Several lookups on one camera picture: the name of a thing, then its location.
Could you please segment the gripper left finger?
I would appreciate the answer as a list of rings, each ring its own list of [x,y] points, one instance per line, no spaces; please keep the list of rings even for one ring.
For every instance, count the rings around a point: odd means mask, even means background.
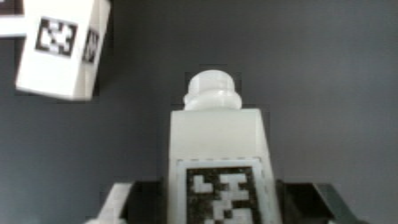
[[[83,224],[127,224],[122,217],[133,183],[115,183],[108,192],[97,216]]]

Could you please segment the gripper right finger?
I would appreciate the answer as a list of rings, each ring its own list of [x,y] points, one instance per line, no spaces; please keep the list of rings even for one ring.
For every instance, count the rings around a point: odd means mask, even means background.
[[[330,212],[326,224],[369,224],[355,216],[333,186],[328,183],[316,183],[314,189]]]

